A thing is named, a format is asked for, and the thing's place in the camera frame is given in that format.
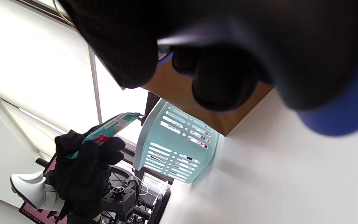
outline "mechanical arm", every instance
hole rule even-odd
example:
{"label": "mechanical arm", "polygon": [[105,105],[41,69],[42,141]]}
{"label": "mechanical arm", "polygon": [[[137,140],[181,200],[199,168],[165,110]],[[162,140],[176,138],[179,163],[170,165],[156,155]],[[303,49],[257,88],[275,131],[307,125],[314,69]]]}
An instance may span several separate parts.
{"label": "mechanical arm", "polygon": [[[144,223],[147,220],[147,223],[158,224],[171,191],[168,189],[164,195],[159,194],[155,204],[150,204],[140,198],[140,185],[135,176],[116,166],[112,166],[111,171],[125,179],[120,186],[109,183],[110,191],[101,198],[102,210],[116,214],[114,224],[126,223],[133,214],[137,215],[138,221],[142,220]],[[61,211],[63,208],[64,200],[48,183],[47,175],[42,171],[33,174],[14,174],[10,177],[10,183],[13,192],[34,209]],[[152,213],[140,209],[140,206],[151,209]]]}

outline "snack wrapper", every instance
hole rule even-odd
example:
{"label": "snack wrapper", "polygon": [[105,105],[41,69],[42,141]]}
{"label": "snack wrapper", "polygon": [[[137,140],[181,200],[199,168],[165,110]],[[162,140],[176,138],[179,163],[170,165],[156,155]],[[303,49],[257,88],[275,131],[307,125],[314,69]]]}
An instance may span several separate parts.
{"label": "snack wrapper", "polygon": [[[140,116],[142,116],[140,113],[123,113],[115,116],[114,118],[104,122],[98,129],[91,132],[82,141],[82,143],[84,144],[85,142],[94,142],[96,145],[101,146],[130,123],[139,119]],[[77,158],[77,155],[78,152],[75,152],[74,154],[67,156],[67,158],[75,159]]]}

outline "black knit glove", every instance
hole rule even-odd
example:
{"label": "black knit glove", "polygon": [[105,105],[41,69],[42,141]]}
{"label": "black knit glove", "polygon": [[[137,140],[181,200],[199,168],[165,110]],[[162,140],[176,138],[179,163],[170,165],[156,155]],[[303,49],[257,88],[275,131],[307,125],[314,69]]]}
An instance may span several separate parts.
{"label": "black knit glove", "polygon": [[[109,165],[115,165],[124,158],[120,152],[125,142],[113,137],[101,146],[82,140],[98,126],[85,134],[70,131],[55,138],[56,166],[46,176],[50,184],[65,200],[59,218],[73,214],[84,219],[93,219],[102,212],[101,198],[110,190]],[[68,155],[78,151],[76,159]]]}
{"label": "black knit glove", "polygon": [[[163,23],[155,1],[59,2],[118,85],[137,88],[153,77],[157,29]],[[272,82],[257,60],[240,48],[182,46],[173,50],[174,69],[194,78],[194,99],[209,110],[234,110],[251,96],[259,80]]]}

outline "perforated basket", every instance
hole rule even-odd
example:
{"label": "perforated basket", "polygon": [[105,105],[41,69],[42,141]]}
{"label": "perforated basket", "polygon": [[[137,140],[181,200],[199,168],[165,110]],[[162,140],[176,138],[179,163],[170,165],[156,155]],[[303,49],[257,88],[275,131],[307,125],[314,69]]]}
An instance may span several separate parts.
{"label": "perforated basket", "polygon": [[136,146],[134,167],[147,167],[191,183],[212,162],[219,133],[160,100],[147,117]]}

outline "bright window light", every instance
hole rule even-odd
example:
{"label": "bright window light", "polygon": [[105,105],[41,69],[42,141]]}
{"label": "bright window light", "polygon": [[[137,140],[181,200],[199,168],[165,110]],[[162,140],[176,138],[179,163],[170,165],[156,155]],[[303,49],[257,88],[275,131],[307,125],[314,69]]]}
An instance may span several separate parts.
{"label": "bright window light", "polygon": [[[102,121],[125,112],[145,114],[148,91],[143,88],[122,90],[97,57],[95,61]],[[117,135],[136,144],[141,130],[140,121],[136,120]]]}
{"label": "bright window light", "polygon": [[145,173],[143,182],[148,186],[149,190],[156,193],[165,192],[166,188],[171,188],[170,184],[167,184],[163,180],[160,180],[148,173]]}
{"label": "bright window light", "polygon": [[118,167],[120,167],[120,168],[123,168],[123,169],[125,169],[126,171],[132,173],[132,175],[135,175],[135,173],[132,172],[133,166],[132,166],[131,164],[129,164],[129,163],[123,161],[123,160],[121,160],[121,161],[120,161],[119,163],[117,163],[115,166],[118,166]]}
{"label": "bright window light", "polygon": [[65,132],[98,125],[87,42],[61,23],[0,0],[0,97]]}
{"label": "bright window light", "polygon": [[[52,10],[55,10],[52,0],[35,0],[35,2],[40,3],[41,5],[44,5]],[[67,15],[66,11],[64,10],[63,6],[59,3],[58,0],[56,0],[56,6],[62,14],[64,14],[65,16]]]}

